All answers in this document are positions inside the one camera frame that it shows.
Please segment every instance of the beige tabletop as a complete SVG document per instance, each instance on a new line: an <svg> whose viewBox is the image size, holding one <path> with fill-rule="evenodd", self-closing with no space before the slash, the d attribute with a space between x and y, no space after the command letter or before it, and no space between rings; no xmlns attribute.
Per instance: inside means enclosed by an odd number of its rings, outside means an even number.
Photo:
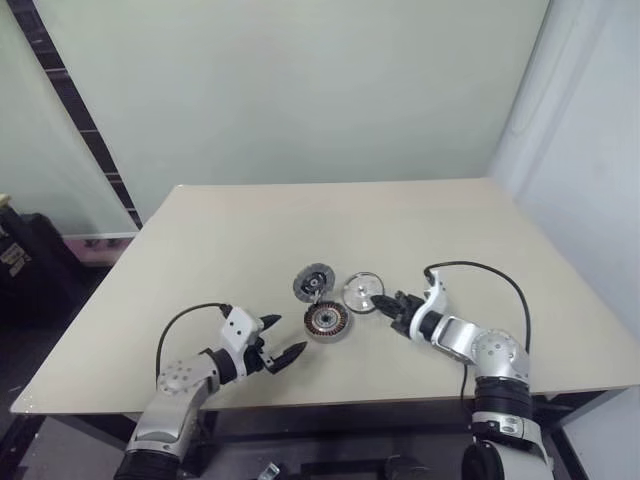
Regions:
<svg viewBox="0 0 640 480"><path fill-rule="evenodd" d="M178 311L224 301L256 316L285 347L306 339L293 295L303 267L336 284L377 273L387 292L421 294L429 263L475 260L511 275L533 318L532 391L640 384L640 347L549 241L487 179L360 184L179 186L147 222L12 406L16 413L144 409L158 337ZM484 271L443 270L454 314L524 340L511 287ZM163 360L215 347L221 316L197 311L173 328ZM207 408L451 398L462 367L412 344L379 313L355 316L335 344L309 342L288 369L223 387ZM470 382L467 393L473 392Z"/></svg>

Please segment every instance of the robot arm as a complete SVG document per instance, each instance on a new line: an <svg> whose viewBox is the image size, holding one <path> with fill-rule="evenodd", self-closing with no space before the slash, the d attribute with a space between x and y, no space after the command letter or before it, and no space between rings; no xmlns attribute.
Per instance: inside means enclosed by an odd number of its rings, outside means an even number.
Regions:
<svg viewBox="0 0 640 480"><path fill-rule="evenodd" d="M226 321L221 349L206 349L160 372L156 394L131 436L116 480L175 480L207 398L221 385L241 381L263 368L279 372L306 346L306 342L295 344L274 358L264 350L260 333L273 326L278 315L254 319L237 307L222 311Z"/></svg>
<svg viewBox="0 0 640 480"><path fill-rule="evenodd" d="M391 327L410 340L430 343L474 367L474 444L465 452L464 480L553 479L552 461L532 420L529 355L507 332L482 328L448 314L438 270L426 270L426 300L397 292L372 298L393 319Z"/></svg>

